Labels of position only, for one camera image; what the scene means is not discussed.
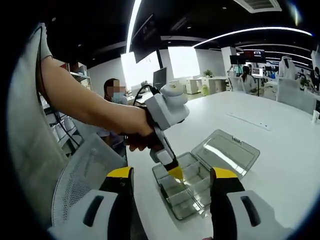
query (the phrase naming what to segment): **potted plant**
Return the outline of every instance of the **potted plant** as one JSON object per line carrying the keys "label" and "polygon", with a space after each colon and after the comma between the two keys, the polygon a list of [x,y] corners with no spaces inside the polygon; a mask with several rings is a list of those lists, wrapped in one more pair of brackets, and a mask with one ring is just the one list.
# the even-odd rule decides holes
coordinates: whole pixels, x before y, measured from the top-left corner
{"label": "potted plant", "polygon": [[204,71],[203,72],[203,75],[206,77],[206,78],[212,78],[214,76],[213,72],[210,71],[209,69]]}

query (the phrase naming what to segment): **transparent lid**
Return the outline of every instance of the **transparent lid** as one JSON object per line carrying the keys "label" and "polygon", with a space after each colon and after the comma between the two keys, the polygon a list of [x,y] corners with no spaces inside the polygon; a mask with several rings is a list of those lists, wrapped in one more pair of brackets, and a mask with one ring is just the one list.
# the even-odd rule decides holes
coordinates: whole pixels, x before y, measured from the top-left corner
{"label": "transparent lid", "polygon": [[260,155],[253,146],[218,129],[196,146],[191,153],[208,169],[229,169],[241,179]]}

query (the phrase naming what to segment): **clear plastic box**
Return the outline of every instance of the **clear plastic box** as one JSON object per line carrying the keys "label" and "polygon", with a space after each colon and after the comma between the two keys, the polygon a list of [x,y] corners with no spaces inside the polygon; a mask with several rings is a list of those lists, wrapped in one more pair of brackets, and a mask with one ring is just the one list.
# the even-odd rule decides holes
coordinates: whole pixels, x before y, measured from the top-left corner
{"label": "clear plastic box", "polygon": [[170,176],[162,164],[155,166],[153,173],[173,214],[182,220],[210,204],[210,172],[190,152],[177,160],[182,168],[183,183]]}
{"label": "clear plastic box", "polygon": [[211,203],[210,169],[233,171],[241,180],[260,155],[251,145],[222,131],[214,131],[191,152],[177,157],[183,183],[170,176],[162,164],[152,168],[161,193],[178,220],[202,214]]}

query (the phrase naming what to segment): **computer screen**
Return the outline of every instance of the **computer screen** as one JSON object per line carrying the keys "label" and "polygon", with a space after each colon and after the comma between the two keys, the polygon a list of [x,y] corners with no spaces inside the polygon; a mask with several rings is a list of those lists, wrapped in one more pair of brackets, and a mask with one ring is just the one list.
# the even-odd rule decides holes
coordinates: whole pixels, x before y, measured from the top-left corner
{"label": "computer screen", "polygon": [[242,56],[238,56],[238,55],[230,55],[230,63],[231,64],[246,64],[246,60],[242,57]]}
{"label": "computer screen", "polygon": [[264,50],[245,50],[241,57],[250,63],[267,63]]}
{"label": "computer screen", "polygon": [[264,76],[264,70],[262,68],[252,68],[252,76],[255,77],[263,77]]}
{"label": "computer screen", "polygon": [[153,73],[153,86],[160,90],[167,83],[167,68],[161,68]]}
{"label": "computer screen", "polygon": [[136,63],[158,50],[161,45],[161,35],[152,14],[132,37],[131,50],[134,52]]}

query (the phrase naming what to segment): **face mask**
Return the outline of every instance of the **face mask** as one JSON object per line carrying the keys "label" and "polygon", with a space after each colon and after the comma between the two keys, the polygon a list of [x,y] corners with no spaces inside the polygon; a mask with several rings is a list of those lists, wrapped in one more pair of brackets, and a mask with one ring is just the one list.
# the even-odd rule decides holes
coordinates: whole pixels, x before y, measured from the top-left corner
{"label": "face mask", "polygon": [[119,103],[121,98],[125,95],[124,92],[114,92],[112,97],[112,102]]}

